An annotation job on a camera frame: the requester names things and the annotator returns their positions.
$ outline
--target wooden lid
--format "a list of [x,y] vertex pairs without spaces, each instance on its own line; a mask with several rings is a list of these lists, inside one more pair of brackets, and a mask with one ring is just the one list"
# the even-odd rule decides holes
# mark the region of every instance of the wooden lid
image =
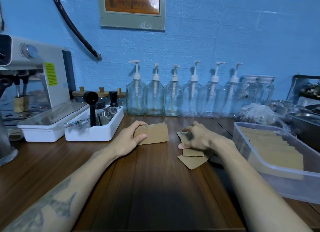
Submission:
[[125,98],[127,96],[126,92],[121,92],[121,88],[117,88],[118,94],[117,98]]
[[99,97],[108,97],[109,91],[104,91],[103,87],[99,87],[99,91],[96,91]]
[[80,90],[76,90],[72,92],[73,96],[83,96],[85,92],[87,92],[87,90],[85,90],[84,86],[79,86]]

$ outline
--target drip tray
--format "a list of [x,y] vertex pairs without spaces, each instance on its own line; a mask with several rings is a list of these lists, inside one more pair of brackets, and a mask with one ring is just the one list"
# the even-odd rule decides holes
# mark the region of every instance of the drip tray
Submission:
[[29,111],[16,113],[14,111],[1,111],[2,121],[5,126],[16,126],[19,121],[26,120],[39,113],[51,109],[50,103],[30,103]]

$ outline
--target yellow sticker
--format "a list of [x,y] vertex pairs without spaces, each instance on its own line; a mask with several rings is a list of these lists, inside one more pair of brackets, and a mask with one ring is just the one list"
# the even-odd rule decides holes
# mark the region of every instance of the yellow sticker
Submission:
[[49,86],[55,86],[58,85],[58,79],[56,75],[56,70],[54,68],[53,63],[44,63],[46,73],[47,73],[47,78],[48,78],[48,83]]

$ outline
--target clear storage box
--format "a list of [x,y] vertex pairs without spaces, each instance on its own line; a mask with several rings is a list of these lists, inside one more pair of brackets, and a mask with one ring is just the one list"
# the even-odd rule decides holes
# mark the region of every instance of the clear storage box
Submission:
[[[240,127],[270,130],[303,155],[303,170],[272,165],[258,154]],[[320,154],[282,128],[246,122],[234,123],[232,140],[243,157],[282,197],[320,204]]]

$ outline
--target metal pitcher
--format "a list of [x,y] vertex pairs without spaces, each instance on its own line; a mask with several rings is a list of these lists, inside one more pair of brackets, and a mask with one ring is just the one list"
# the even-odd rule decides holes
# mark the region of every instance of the metal pitcher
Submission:
[[0,166],[12,161],[18,155],[18,150],[11,147],[8,131],[0,115]]

